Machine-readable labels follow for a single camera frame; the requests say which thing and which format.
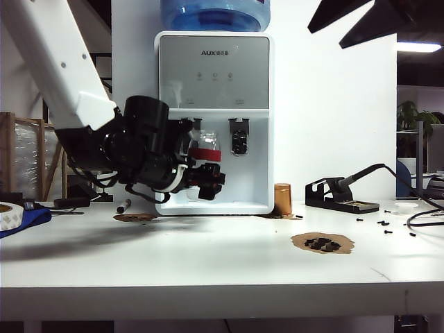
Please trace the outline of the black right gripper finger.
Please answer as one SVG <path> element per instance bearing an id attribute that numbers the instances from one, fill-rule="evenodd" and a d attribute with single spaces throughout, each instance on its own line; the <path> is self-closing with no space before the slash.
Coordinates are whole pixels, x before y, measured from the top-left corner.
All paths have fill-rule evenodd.
<path id="1" fill-rule="evenodd" d="M 339 45 L 345 49 L 392 34 L 442 32 L 442 1 L 375 1 Z"/>
<path id="2" fill-rule="evenodd" d="M 308 24 L 308 29 L 315 33 L 368 2 L 369 0 L 322 0 Z"/>

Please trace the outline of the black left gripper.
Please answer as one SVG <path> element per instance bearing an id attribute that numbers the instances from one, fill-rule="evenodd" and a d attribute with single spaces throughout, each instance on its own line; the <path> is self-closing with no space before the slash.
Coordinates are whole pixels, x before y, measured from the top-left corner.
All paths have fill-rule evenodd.
<path id="1" fill-rule="evenodd" d="M 204 163 L 188 172 L 187 169 L 193 164 L 186 155 L 178 153 L 146 153 L 141 168 L 141 183 L 153 190 L 171 193 L 197 186 L 199 199 L 214 200 L 225 184 L 221 166 Z"/>

